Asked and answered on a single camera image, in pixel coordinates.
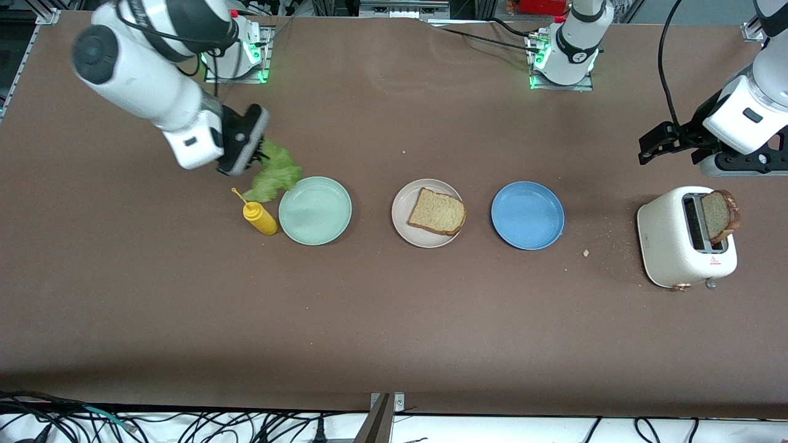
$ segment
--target lettuce leaf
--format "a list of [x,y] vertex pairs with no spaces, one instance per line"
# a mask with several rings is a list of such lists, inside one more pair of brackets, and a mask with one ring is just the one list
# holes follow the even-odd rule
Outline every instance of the lettuce leaf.
[[251,189],[243,194],[247,200],[266,203],[277,198],[280,189],[292,189],[301,178],[301,167],[293,163],[288,150],[271,143],[262,142],[262,171],[251,182]]

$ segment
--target white robotic arm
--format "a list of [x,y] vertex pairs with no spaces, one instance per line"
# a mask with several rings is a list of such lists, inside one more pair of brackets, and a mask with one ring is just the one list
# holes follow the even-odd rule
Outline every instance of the white robotic arm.
[[[696,148],[693,163],[709,176],[788,175],[788,2],[754,0],[768,39],[745,67],[698,107],[684,125],[665,121],[640,139],[642,165]],[[779,135],[779,145],[769,140]]]
[[613,22],[613,13],[608,0],[574,0],[566,21],[540,30],[540,34],[548,36],[548,43],[533,68],[559,85],[583,80],[593,68],[602,36]]
[[268,112],[252,105],[243,117],[223,106],[175,64],[209,50],[243,57],[223,0],[120,0],[99,7],[77,38],[72,64],[91,89],[161,129],[186,169],[219,161],[241,174],[258,155]]

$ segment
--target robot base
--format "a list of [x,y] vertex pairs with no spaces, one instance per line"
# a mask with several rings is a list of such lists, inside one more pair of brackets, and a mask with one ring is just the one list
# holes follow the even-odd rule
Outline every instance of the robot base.
[[[538,50],[543,50],[545,48],[545,38],[544,34],[547,28],[542,28],[539,30],[540,34],[538,34],[535,38],[526,37],[526,47],[537,48]],[[553,83],[536,67],[534,66],[537,62],[537,57],[540,57],[541,53],[528,53],[528,70],[530,72],[530,87],[531,89],[551,89],[553,91],[593,91],[593,83],[591,82],[591,73],[586,73],[582,80],[577,82],[576,84],[557,84]]]

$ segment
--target yellow squeeze bottle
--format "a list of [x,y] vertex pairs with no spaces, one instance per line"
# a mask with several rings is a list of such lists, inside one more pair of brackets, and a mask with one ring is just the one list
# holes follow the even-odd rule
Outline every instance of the yellow squeeze bottle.
[[277,221],[273,219],[266,208],[262,207],[260,203],[246,201],[237,189],[233,188],[232,191],[243,200],[243,218],[246,218],[247,222],[267,236],[277,233]]

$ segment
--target bread slice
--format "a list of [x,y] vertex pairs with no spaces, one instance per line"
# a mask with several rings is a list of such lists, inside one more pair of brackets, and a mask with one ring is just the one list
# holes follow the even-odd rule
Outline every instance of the bread slice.
[[708,238],[717,244],[739,227],[738,206],[730,192],[720,189],[701,198]]
[[465,204],[451,195],[422,188],[407,224],[431,233],[453,236],[465,223]]

